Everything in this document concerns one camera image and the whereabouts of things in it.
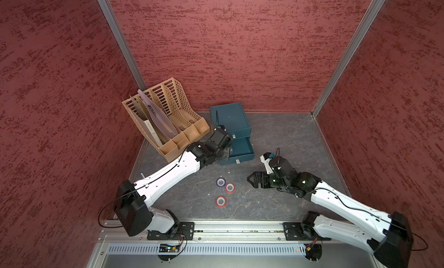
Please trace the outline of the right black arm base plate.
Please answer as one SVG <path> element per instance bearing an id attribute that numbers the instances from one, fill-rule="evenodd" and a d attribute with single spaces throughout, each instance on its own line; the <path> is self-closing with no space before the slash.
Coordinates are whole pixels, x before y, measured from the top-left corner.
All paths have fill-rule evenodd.
<path id="1" fill-rule="evenodd" d="M 331 241 L 330 238 L 319 236 L 311 226 L 305 225 L 301 222 L 284 222 L 283 232 L 286 241 L 312 242 L 315 239 L 318 241 Z"/>

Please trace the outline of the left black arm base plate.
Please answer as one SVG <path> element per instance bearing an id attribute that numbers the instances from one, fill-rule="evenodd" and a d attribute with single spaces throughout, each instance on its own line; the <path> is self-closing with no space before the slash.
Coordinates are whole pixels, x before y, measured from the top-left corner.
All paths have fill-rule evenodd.
<path id="1" fill-rule="evenodd" d="M 148 231 L 147 240 L 192 240 L 194 236 L 194 222 L 179 222 L 175 224 L 167 233 L 158 231 Z"/>

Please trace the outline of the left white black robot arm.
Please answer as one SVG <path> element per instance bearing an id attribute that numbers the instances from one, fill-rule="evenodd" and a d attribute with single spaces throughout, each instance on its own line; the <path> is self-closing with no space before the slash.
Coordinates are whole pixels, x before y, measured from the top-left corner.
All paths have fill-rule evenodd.
<path id="1" fill-rule="evenodd" d="M 113 210 L 130 237 L 143 231 L 175 234 L 179 221 L 169 210 L 153 207 L 155 201 L 187 176 L 220 160 L 234 138 L 217 128 L 206 142 L 194 142 L 171 163 L 152 175 L 131 183 L 122 182 L 116 193 Z"/>

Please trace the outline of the teal three drawer cabinet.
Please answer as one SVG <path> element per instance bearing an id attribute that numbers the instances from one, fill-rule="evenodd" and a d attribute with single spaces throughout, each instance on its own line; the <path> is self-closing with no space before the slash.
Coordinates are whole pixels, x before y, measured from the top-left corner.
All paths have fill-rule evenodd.
<path id="1" fill-rule="evenodd" d="M 210 107 L 212 127 L 224 126 L 233 137 L 232 155 L 229 160 L 220 160 L 221 165 L 239 164 L 253 160 L 255 153 L 250 141 L 252 127 L 241 103 Z"/>

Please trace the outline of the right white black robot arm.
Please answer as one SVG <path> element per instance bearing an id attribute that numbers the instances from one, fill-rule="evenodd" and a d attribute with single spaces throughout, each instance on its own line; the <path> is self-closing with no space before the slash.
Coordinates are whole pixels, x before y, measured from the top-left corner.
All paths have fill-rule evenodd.
<path id="1" fill-rule="evenodd" d="M 308 212 L 295 229 L 284 228 L 291 237 L 317 241 L 334 239 L 371 253 L 387 268 L 406 268 L 414 243 L 406 216 L 373 209 L 341 193 L 319 177 L 298 172 L 287 159 L 267 152 L 260 158 L 263 172 L 253 172 L 247 181 L 254 188 L 276 189 L 314 203 L 344 220 Z"/>

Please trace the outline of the purple tape roll back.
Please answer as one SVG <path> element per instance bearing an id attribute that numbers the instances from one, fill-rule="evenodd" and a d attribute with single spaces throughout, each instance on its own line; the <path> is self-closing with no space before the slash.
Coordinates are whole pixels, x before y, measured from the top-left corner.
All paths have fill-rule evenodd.
<path id="1" fill-rule="evenodd" d="M 223 177 L 220 177 L 216 180 L 216 185 L 218 188 L 224 188 L 226 186 L 226 180 Z"/>

